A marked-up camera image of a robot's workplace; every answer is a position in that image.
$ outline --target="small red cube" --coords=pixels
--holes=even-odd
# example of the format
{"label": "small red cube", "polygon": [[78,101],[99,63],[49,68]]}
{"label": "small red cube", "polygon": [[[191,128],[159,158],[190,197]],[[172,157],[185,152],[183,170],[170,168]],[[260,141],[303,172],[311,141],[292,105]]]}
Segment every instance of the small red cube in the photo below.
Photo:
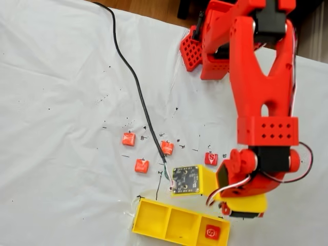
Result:
{"label": "small red cube", "polygon": [[134,146],[135,134],[132,132],[125,132],[123,135],[122,144]]}
{"label": "small red cube", "polygon": [[206,154],[205,154],[205,164],[216,166],[217,165],[217,154],[206,152]]}
{"label": "small red cube", "polygon": [[134,170],[139,173],[147,173],[149,166],[149,161],[137,159]]}
{"label": "small red cube", "polygon": [[164,154],[172,155],[172,151],[173,151],[173,148],[174,148],[173,143],[162,141],[160,147],[161,147]]}
{"label": "small red cube", "polygon": [[218,240],[220,236],[220,227],[211,224],[206,225],[205,237],[213,240]]}

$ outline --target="red robot arm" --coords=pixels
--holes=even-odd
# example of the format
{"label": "red robot arm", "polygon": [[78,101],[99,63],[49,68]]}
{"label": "red robot arm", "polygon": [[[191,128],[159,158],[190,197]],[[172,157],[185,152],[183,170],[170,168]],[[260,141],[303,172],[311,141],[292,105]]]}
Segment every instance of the red robot arm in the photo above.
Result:
{"label": "red robot arm", "polygon": [[[217,171],[219,188],[251,179],[221,197],[266,193],[279,186],[285,173],[296,172],[300,158],[298,118],[292,117],[295,32],[286,15],[295,0],[239,0],[228,4],[211,0],[180,44],[188,71],[202,64],[201,79],[222,79],[228,72],[238,112],[238,143]],[[263,74],[254,50],[265,43],[276,47],[269,74]],[[266,105],[269,115],[261,115]]]}

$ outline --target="circuit board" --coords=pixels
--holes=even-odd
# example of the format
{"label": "circuit board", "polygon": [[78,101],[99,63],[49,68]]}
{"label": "circuit board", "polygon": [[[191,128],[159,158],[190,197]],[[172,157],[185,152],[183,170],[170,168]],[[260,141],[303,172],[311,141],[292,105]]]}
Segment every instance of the circuit board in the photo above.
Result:
{"label": "circuit board", "polygon": [[174,194],[188,194],[199,192],[199,168],[181,167],[173,169]]}

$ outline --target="yellow tray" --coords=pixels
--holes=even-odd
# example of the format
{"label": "yellow tray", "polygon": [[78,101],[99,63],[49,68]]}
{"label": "yellow tray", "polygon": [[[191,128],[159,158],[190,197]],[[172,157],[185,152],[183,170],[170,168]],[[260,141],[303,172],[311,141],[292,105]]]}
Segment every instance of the yellow tray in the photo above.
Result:
{"label": "yellow tray", "polygon": [[[220,227],[217,240],[206,238],[206,227]],[[190,210],[141,199],[134,219],[134,233],[187,246],[226,246],[230,222]]]}

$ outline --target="black marker line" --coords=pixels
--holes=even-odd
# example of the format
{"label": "black marker line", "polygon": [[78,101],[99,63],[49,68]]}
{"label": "black marker line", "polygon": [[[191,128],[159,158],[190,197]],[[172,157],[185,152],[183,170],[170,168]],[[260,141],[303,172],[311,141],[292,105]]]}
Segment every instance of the black marker line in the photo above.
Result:
{"label": "black marker line", "polygon": [[138,195],[137,197],[139,197],[139,201],[140,201],[142,198],[144,198],[143,196],[140,196],[140,195]]}
{"label": "black marker line", "polygon": [[156,201],[157,201],[157,195],[158,195],[158,190],[159,190],[159,186],[160,186],[160,180],[162,179],[162,173],[163,171],[158,171],[158,173],[160,173],[160,177],[159,177],[159,183],[158,183],[158,187],[157,187],[157,191],[156,191]]}

